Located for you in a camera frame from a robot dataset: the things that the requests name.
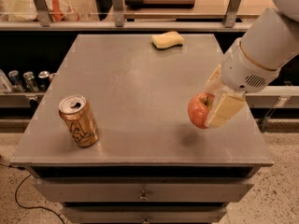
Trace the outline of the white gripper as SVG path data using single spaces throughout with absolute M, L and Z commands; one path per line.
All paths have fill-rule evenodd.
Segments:
M 241 47 L 238 38 L 225 52 L 222 64 L 218 65 L 207 80 L 204 92 L 216 94 L 206 118 L 208 128 L 219 128 L 236 115 L 246 104 L 245 97 L 221 91 L 222 83 L 230 89 L 257 92 L 278 77 L 279 69 L 262 68 L 252 62 Z

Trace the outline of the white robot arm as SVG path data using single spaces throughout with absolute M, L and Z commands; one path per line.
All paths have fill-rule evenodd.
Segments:
M 225 52 L 205 85 L 215 96 L 205 126 L 218 128 L 245 105 L 245 95 L 264 89 L 299 54 L 299 0 L 273 0 Z

